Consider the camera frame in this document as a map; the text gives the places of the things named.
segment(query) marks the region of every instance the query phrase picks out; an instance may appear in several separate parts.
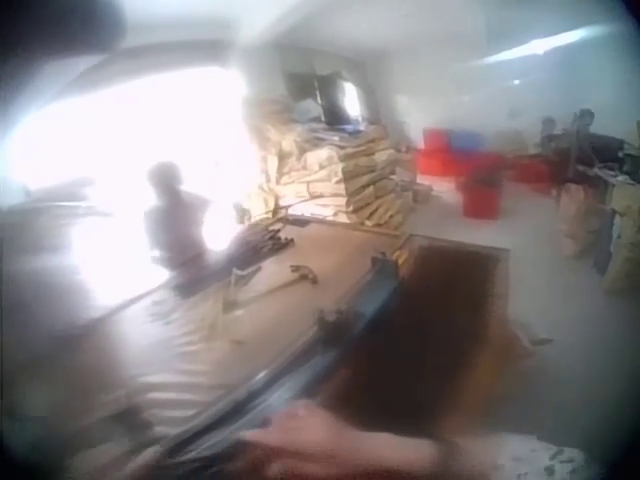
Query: person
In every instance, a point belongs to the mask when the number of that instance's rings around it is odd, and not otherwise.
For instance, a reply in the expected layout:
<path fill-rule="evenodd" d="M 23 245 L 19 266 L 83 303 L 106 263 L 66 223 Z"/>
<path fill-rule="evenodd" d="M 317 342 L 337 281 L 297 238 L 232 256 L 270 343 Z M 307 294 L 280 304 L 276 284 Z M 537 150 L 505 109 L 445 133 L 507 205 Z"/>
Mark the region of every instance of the person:
<path fill-rule="evenodd" d="M 599 474 L 584 455 L 523 435 L 452 441 L 365 432 L 310 401 L 277 413 L 241 439 L 272 452 L 273 478 L 372 478 L 372 475 L 495 479 L 589 479 Z"/>
<path fill-rule="evenodd" d="M 595 167 L 599 163 L 589 143 L 591 126 L 595 118 L 596 115 L 590 108 L 582 108 L 574 115 L 571 123 L 569 178 L 576 175 L 578 164 L 586 163 Z"/>
<path fill-rule="evenodd" d="M 558 123 L 553 117 L 542 119 L 542 130 L 540 131 L 540 150 L 543 155 L 551 156 L 553 153 L 553 136 L 556 133 Z"/>
<path fill-rule="evenodd" d="M 154 165 L 149 170 L 148 180 L 157 203 L 145 212 L 145 229 L 159 263 L 178 269 L 203 258 L 207 246 L 202 227 L 209 202 L 182 190 L 182 175 L 173 162 Z"/>

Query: fluorescent light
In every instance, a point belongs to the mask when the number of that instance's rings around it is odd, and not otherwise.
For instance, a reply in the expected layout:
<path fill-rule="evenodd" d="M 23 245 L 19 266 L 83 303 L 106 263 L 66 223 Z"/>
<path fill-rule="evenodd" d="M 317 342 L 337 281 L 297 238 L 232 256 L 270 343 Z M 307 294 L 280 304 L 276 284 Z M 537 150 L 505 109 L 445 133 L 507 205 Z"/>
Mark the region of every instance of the fluorescent light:
<path fill-rule="evenodd" d="M 537 38 L 519 47 L 483 58 L 477 63 L 490 64 L 526 57 L 528 55 L 544 55 L 546 52 L 554 48 L 569 45 L 577 42 L 578 40 L 599 36 L 608 33 L 610 30 L 611 27 L 606 25 L 591 25 L 571 30 L 569 32 L 560 33 L 558 35 L 553 35 L 551 37 Z"/>

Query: blue container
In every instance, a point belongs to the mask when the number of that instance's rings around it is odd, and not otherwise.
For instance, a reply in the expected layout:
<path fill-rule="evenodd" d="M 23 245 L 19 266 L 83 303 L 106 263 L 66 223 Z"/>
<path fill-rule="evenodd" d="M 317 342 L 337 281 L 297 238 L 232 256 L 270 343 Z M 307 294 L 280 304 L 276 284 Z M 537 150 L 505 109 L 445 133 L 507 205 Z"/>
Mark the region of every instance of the blue container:
<path fill-rule="evenodd" d="M 452 130 L 451 149 L 457 152 L 479 152 L 485 147 L 484 135 L 471 130 Z"/>

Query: hammer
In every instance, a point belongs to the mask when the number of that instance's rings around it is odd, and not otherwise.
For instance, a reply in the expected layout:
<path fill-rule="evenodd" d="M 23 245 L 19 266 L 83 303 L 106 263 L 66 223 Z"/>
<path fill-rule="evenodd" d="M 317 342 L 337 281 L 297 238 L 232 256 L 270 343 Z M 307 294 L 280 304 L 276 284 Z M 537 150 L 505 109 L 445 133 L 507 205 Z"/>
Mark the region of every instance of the hammer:
<path fill-rule="evenodd" d="M 264 292 L 260 292 L 257 293 L 245 300 L 235 300 L 235 302 L 232 302 L 232 304 L 228 304 L 227 305 L 227 309 L 235 309 L 238 308 L 240 306 L 247 306 L 250 303 L 253 303 L 257 300 L 260 300 L 260 298 L 265 297 L 267 295 L 270 295 L 272 293 L 275 293 L 279 290 L 283 290 L 285 288 L 291 287 L 295 284 L 297 284 L 298 282 L 309 282 L 311 285 L 317 285 L 318 284 L 318 276 L 316 275 L 316 273 L 311 269 L 311 267 L 308 267 L 306 265 L 290 265 L 289 266 L 289 271 L 293 274 L 296 275 L 295 278 L 292 278 L 291 280 L 287 280 L 286 282 L 283 282 L 279 285 L 276 285 L 275 287 L 271 287 L 268 288 L 267 290 L 265 290 Z"/>

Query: hand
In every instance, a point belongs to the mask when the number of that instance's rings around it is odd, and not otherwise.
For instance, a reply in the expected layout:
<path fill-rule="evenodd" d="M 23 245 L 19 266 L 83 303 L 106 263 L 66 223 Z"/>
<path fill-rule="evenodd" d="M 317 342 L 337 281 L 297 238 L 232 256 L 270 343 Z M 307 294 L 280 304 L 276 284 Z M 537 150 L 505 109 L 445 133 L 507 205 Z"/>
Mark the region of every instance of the hand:
<path fill-rule="evenodd" d="M 308 401 L 296 402 L 244 440 L 270 448 L 267 475 L 335 478 L 368 472 L 426 473 L 437 458 L 432 442 L 359 431 Z"/>

